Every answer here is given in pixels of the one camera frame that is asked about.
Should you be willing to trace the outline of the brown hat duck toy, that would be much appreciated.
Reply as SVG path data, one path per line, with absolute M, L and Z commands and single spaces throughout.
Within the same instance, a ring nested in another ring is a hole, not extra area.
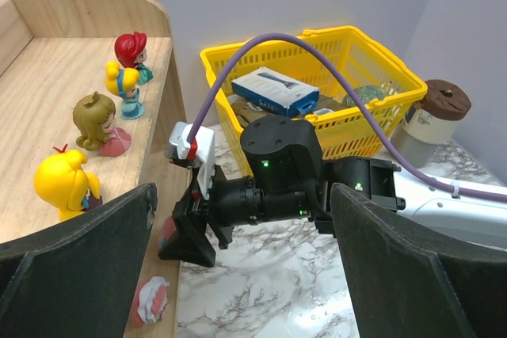
M 79 131 L 78 147 L 105 157 L 118 157 L 131 147 L 132 137 L 116 125 L 116 105 L 95 91 L 75 105 L 72 120 Z

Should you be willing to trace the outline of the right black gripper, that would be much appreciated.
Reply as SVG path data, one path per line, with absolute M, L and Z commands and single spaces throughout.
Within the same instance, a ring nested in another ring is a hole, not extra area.
M 176 202 L 171 217 L 176 224 L 172 237 L 159 247 L 161 260 L 179 260 L 201 267 L 215 265 L 215 250 L 205 236 L 208 227 L 218 239 L 219 249 L 229 248 L 232 227 L 222 226 L 211 209 L 211 201 L 199 193 L 196 180 L 197 169 L 191 169 L 189 186 Z

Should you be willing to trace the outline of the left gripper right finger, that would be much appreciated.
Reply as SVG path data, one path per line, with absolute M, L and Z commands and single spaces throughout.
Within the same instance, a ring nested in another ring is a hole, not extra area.
M 330 208 L 362 337 L 504 337 L 506 253 L 437 233 L 343 184 Z

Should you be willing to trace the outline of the small pink cupcake toy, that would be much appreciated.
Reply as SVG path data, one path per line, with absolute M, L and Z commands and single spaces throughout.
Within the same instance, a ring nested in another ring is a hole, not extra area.
M 170 283 L 163 276 L 153 276 L 135 289 L 130 317 L 135 327 L 153 325 L 163 319 L 169 305 Z

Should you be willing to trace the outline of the pink flamingo toy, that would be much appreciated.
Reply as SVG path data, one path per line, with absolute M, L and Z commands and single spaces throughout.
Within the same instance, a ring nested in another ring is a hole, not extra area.
M 160 248 L 162 248 L 164 246 L 164 244 L 167 243 L 167 241 L 172 237 L 172 235 L 174 234 L 176 229 L 177 229 L 177 227 L 176 227 L 176 224 L 175 224 L 173 218 L 171 216 L 168 217 L 164 221 L 164 223 L 162 225 L 161 232 L 159 234 L 158 246 Z

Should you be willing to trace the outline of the yellow rubber duck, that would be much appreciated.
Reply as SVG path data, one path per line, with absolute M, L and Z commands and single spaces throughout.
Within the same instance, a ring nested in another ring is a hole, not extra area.
M 99 178 L 83 170 L 88 157 L 79 150 L 53 147 L 34 175 L 36 194 L 58 210 L 60 222 L 82 215 L 103 204 Z

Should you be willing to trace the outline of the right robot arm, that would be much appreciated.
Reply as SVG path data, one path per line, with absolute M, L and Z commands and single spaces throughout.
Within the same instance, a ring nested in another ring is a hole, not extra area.
M 165 221 L 158 255 L 210 268 L 215 248 L 226 249 L 236 226 L 305 218 L 321 234 L 334 234 L 331 188 L 344 184 L 377 205 L 450 237 L 506 246 L 506 190 L 443 177 L 420 180 L 397 162 L 364 157 L 322 158 L 312 126 L 303 120 L 266 116 L 240 139 L 253 174 L 226 178 L 215 161 L 215 132 L 177 123 L 166 156 L 190 169 L 191 183 Z

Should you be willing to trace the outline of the red haired mermaid toy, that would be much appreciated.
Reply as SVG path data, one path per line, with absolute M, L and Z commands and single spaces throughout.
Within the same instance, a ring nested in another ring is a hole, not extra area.
M 154 77 L 145 64 L 147 60 L 147 35 L 143 32 L 125 33 L 116 38 L 114 52 L 123 68 L 136 69 L 139 72 L 139 85 L 145 85 Z

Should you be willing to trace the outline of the yellow blue duck toy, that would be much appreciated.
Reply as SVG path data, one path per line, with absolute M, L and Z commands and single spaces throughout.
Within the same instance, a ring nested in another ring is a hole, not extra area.
M 112 95 L 121 99 L 120 116 L 124 120 L 138 119 L 145 112 L 139 99 L 138 80 L 137 69 L 124 69 L 116 61 L 110 61 L 105 66 L 105 87 Z

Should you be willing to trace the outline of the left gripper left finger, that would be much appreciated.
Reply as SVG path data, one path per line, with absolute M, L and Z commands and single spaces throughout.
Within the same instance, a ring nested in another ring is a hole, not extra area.
M 1 245 L 3 337 L 121 337 L 157 207 L 142 184 Z

